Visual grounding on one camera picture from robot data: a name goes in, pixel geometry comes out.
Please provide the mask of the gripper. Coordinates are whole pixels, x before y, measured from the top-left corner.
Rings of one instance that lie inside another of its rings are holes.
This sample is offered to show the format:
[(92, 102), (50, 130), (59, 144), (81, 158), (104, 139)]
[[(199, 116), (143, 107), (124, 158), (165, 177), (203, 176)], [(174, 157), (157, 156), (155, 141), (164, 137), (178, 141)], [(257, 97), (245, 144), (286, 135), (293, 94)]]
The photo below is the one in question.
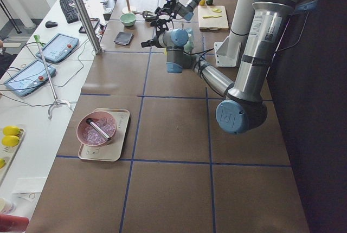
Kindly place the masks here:
[[(156, 34), (163, 34), (169, 31), (168, 23), (173, 23), (172, 19), (176, 18), (177, 12), (175, 7), (178, 0), (166, 0), (166, 3), (155, 10), (156, 20), (150, 22), (150, 26), (155, 28)], [(168, 19), (162, 19), (162, 16), (168, 16)]]
[(156, 47), (156, 48), (162, 48), (163, 46), (160, 44), (158, 37), (154, 36), (152, 39), (144, 41), (141, 43), (142, 48), (146, 47)]

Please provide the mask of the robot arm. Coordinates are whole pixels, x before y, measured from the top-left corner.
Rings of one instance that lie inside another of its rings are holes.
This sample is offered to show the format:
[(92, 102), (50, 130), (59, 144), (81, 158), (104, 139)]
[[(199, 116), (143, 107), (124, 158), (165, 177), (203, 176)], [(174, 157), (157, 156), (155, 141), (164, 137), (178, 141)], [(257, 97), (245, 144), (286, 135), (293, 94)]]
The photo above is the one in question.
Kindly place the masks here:
[(267, 108), (261, 89), (272, 63), (289, 16), (313, 10), (318, 0), (238, 0), (232, 27), (223, 42), (214, 44), (216, 65), (238, 67), (236, 80), (231, 80), (200, 56), (184, 50), (189, 35), (184, 29), (169, 29), (167, 21), (181, 16), (192, 19), (201, 0), (166, 0), (156, 9), (155, 36), (142, 47), (166, 49), (166, 69), (181, 73), (195, 71), (224, 100), (216, 109), (216, 120), (227, 133), (240, 134), (264, 123)]
[(156, 18), (150, 22), (151, 27), (155, 27), (156, 34), (159, 35), (169, 30), (167, 24), (180, 16), (186, 21), (190, 21), (194, 15), (194, 9), (199, 5), (201, 0), (188, 0), (186, 5), (179, 0), (166, 0), (162, 7), (155, 10)]

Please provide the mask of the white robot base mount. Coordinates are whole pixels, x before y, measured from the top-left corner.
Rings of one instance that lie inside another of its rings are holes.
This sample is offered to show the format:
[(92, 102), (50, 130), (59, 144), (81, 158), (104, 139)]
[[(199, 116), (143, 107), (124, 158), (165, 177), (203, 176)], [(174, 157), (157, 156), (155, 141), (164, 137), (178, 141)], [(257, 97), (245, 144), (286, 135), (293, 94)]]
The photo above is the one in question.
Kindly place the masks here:
[(246, 40), (246, 35), (239, 35), (231, 30), (223, 42), (215, 42), (216, 65), (219, 67), (239, 67)]

